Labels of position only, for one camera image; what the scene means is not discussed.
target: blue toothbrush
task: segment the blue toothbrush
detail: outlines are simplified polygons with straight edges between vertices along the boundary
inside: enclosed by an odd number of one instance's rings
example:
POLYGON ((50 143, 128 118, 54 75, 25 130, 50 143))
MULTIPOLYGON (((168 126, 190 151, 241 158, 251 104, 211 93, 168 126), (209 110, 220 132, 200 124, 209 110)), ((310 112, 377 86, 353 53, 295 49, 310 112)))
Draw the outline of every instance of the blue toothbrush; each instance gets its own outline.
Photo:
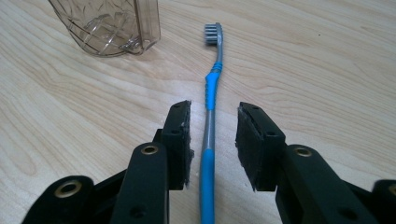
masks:
POLYGON ((205 42, 217 45, 218 58, 206 76, 206 122, 201 160, 201 223, 215 223, 215 103, 222 69, 222 29, 220 23, 205 25, 205 42))

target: toothbrush bristles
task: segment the toothbrush bristles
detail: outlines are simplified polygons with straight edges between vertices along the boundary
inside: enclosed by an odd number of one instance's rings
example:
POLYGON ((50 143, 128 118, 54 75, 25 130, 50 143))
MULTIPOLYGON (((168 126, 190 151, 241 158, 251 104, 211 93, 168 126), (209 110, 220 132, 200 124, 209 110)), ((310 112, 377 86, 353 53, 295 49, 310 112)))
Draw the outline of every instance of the toothbrush bristles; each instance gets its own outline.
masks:
POLYGON ((205 25, 205 42, 207 45, 216 45, 218 43, 218 27, 216 24, 205 25))

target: screw hole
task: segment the screw hole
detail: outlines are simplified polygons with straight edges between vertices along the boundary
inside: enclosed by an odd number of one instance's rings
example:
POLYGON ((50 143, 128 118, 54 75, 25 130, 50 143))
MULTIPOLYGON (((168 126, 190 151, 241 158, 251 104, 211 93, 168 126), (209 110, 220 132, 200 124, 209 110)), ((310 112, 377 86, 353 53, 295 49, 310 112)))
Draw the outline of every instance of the screw hole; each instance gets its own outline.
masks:
POLYGON ((302 157, 312 156, 312 152, 306 148, 303 148, 303 147, 297 147, 294 149, 294 151, 297 155, 302 156, 302 157))
POLYGON ((339 208, 338 213, 341 216, 346 217, 349 220, 357 220, 358 219, 358 215, 356 215, 356 213, 352 209, 349 209, 349 208, 339 208))
POLYGON ((77 180, 69 180, 59 186, 54 194, 58 198, 68 198, 81 190, 82 184, 77 180))
POLYGON ((146 206, 141 204, 131 209, 131 217, 141 218, 147 214, 146 206))
POLYGON ((396 184, 390 185, 389 186, 389 191, 392 193, 394 196, 396 196, 396 184))
POLYGON ((142 149, 142 153, 145 155, 152 155, 156 152, 158 152, 158 148, 155 146, 145 147, 142 149))

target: toothbrush head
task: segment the toothbrush head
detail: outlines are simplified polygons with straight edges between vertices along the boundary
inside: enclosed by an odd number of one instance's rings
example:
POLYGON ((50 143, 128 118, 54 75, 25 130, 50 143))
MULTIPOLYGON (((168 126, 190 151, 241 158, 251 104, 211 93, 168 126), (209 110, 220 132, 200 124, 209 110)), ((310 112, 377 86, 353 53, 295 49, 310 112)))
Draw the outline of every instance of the toothbrush head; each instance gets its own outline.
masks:
POLYGON ((207 45, 221 45, 222 44, 222 29, 220 23, 205 25, 205 42, 207 45))

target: wood grain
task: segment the wood grain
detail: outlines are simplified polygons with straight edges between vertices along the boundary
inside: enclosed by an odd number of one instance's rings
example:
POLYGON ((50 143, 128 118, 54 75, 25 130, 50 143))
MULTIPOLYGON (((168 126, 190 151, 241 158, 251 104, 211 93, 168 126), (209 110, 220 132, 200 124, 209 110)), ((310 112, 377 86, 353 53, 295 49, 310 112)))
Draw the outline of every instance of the wood grain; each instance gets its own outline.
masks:
POLYGON ((280 223, 273 193, 254 193, 234 147, 239 102, 262 107, 288 144, 315 148, 364 189, 396 176, 394 1, 159 0, 162 40, 141 56, 95 58, 47 1, 0 1, 0 223, 20 223, 67 175, 95 183, 124 169, 192 100, 191 185, 171 192, 171 223, 199 223, 205 75, 225 35, 217 103, 217 223, 280 223))

